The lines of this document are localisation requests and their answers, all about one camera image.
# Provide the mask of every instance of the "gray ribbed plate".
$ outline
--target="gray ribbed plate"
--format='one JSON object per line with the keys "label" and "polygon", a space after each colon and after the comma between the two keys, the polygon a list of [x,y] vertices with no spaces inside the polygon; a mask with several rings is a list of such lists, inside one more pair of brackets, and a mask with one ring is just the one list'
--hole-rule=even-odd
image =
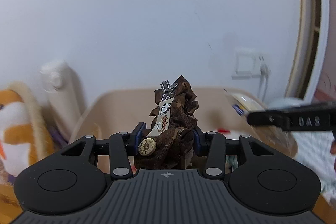
{"label": "gray ribbed plate", "polygon": [[64,216],[24,212],[15,224],[149,224],[149,223],[323,223],[312,212],[296,216],[268,216],[238,203],[218,180],[191,170],[140,170],[128,180],[112,183],[91,207]]}

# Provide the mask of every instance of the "crosshair symbol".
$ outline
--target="crosshair symbol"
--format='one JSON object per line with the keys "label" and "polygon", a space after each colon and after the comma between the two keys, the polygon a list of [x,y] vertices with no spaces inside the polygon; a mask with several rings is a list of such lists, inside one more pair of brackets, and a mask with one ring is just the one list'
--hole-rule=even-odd
{"label": "crosshair symbol", "polygon": [[165,176],[165,177],[167,178],[167,177],[172,176],[173,174],[172,174],[172,173],[169,173],[169,172],[166,172],[166,173],[163,173],[163,174],[161,174],[161,175],[163,175],[163,176]]}

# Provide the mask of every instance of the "power cord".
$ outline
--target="power cord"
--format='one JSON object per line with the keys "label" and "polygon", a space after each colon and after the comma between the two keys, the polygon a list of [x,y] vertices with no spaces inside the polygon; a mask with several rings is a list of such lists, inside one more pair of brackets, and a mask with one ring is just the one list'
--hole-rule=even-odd
{"label": "power cord", "polygon": [[260,98],[261,87],[263,85],[263,80],[265,79],[265,88],[264,88],[264,93],[261,99],[262,101],[264,101],[266,97],[267,88],[268,88],[268,78],[270,75],[270,70],[265,63],[261,64],[260,66],[260,74],[261,74],[261,78],[260,78],[260,84],[259,84],[258,97]]}

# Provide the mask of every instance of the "pink wall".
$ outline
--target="pink wall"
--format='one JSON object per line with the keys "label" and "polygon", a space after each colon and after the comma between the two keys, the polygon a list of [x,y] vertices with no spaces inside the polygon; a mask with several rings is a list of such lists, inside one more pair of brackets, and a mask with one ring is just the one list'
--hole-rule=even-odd
{"label": "pink wall", "polygon": [[330,0],[330,23],[325,59],[314,100],[336,100],[336,0]]}

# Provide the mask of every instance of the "triangular cutout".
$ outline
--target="triangular cutout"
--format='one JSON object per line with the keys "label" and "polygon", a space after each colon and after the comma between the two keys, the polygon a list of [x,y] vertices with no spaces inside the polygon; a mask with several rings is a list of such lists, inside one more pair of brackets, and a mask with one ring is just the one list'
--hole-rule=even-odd
{"label": "triangular cutout", "polygon": [[272,152],[268,151],[266,148],[255,142],[249,142],[249,144],[255,156],[274,155]]}
{"label": "triangular cutout", "polygon": [[63,152],[62,156],[80,156],[84,150],[85,142],[80,142],[77,145],[71,147],[67,151]]}

